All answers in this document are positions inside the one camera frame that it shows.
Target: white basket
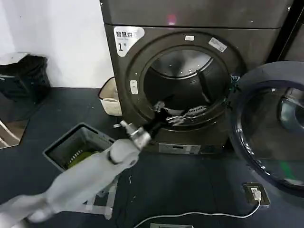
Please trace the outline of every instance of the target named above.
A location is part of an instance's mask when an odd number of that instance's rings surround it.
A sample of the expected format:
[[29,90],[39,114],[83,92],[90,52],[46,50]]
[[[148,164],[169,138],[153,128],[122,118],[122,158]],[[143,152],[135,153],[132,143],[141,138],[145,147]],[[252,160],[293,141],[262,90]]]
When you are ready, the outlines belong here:
[[114,77],[111,77],[99,92],[99,99],[108,115],[122,116],[122,109],[118,98]]

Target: floor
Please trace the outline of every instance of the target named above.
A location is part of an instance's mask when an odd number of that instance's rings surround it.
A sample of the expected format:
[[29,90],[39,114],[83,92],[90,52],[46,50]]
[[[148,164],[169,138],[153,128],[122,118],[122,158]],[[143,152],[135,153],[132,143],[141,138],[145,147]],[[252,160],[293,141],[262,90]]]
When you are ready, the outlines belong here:
[[[30,116],[30,121],[19,146],[0,150],[0,203],[19,194],[44,192],[50,186],[60,172],[42,152],[79,122],[116,139],[124,135],[112,127],[118,120],[105,114],[97,94],[97,89],[52,89],[42,104],[31,107],[32,111],[19,113],[21,117],[21,114]],[[231,152],[226,153],[214,159],[142,153],[138,163],[119,179],[111,220],[100,215],[62,212],[30,227],[132,228],[142,219],[160,214],[187,211],[247,214],[253,206],[247,203],[242,184],[256,180],[244,161]],[[271,190],[267,193],[270,207],[262,207],[247,219],[188,215],[152,222],[187,224],[195,228],[303,225],[303,208],[289,204]],[[140,227],[148,228],[150,223]]]

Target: wall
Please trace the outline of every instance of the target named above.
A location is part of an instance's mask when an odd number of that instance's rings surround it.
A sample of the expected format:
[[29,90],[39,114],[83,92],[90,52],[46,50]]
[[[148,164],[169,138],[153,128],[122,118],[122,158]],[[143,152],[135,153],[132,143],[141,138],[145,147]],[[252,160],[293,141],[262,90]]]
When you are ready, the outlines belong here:
[[9,24],[6,20],[4,7],[0,1],[0,56],[15,51]]
[[114,76],[99,0],[0,1],[15,49],[49,57],[52,86],[101,87]]

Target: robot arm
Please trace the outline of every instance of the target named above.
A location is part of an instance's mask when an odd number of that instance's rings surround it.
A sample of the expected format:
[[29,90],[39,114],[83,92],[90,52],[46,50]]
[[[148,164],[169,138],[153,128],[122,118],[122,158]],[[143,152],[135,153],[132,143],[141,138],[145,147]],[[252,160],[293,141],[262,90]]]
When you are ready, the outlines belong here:
[[125,121],[130,139],[119,139],[101,153],[95,153],[57,176],[47,191],[34,196],[17,196],[0,206],[0,228],[22,227],[22,220],[42,222],[67,210],[77,208],[101,190],[115,177],[134,166],[141,150],[167,123],[164,110],[155,113],[148,124],[136,129]]

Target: open dryer door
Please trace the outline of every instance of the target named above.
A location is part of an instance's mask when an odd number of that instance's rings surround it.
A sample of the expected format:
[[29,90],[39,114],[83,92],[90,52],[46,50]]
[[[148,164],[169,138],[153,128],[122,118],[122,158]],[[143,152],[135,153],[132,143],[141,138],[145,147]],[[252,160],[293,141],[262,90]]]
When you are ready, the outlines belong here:
[[232,145],[259,182],[304,198],[304,62],[246,73],[230,91],[226,115]]

